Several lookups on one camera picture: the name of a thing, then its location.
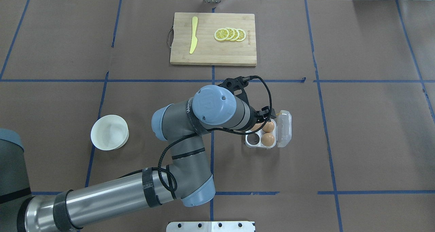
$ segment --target egg carton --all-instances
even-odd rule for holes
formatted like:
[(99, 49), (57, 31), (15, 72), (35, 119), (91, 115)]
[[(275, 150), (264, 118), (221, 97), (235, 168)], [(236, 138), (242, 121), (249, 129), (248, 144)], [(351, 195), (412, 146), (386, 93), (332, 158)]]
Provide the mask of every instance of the egg carton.
[(271, 134), (274, 136), (274, 142), (271, 146), (266, 146), (261, 142), (261, 137), (266, 134), (265, 131), (263, 131), (262, 129), (259, 130), (256, 133), (250, 134), (245, 136), (245, 144), (247, 147), (249, 148), (263, 148), (263, 149), (270, 149), (275, 147), (276, 145), (276, 139), (277, 139), (277, 129), (276, 129), (276, 122), (271, 119), (271, 122), (273, 122), (273, 124), (275, 125), (275, 127), (273, 128), (273, 131), (271, 132)]

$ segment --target knife blade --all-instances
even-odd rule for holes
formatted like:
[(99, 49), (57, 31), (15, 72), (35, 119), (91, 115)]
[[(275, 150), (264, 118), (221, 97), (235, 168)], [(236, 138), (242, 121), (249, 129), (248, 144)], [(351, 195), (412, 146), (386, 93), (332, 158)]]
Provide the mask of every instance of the knife blade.
[(196, 38), (196, 27), (198, 25), (198, 17), (192, 17), (192, 40), (191, 40), (191, 49), (190, 54), (193, 54), (196, 48), (196, 44), (198, 43), (198, 39)]

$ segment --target wooden cutting board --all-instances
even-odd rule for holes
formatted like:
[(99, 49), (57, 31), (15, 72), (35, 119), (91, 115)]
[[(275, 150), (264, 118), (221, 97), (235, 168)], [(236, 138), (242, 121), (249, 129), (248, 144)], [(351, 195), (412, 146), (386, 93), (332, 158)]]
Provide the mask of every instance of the wooden cutting board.
[[(198, 17), (197, 46), (189, 54), (192, 38), (192, 17)], [(242, 42), (217, 41), (219, 28), (240, 28), (246, 31)], [(174, 40), (171, 45), (173, 65), (256, 66), (255, 15), (228, 13), (175, 13)]]

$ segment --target egg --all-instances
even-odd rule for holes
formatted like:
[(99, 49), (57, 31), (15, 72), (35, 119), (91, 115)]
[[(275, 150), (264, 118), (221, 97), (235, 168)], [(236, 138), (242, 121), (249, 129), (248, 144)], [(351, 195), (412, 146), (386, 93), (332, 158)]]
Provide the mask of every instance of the egg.
[(261, 143), (264, 144), (265, 146), (272, 146), (273, 143), (275, 142), (275, 136), (273, 136), (273, 134), (271, 133), (265, 133), (263, 134), (263, 136), (261, 136)]
[(261, 127), (261, 124), (262, 124), (262, 123), (257, 123), (257, 124), (255, 124), (255, 125), (253, 126), (253, 128), (251, 128), (250, 130), (251, 130), (251, 131), (255, 131), (255, 130), (257, 130), (258, 128)]
[(275, 129), (275, 124), (273, 124), (272, 121), (267, 122), (266, 125), (262, 128), (263, 131), (266, 133), (272, 133), (272, 131)]

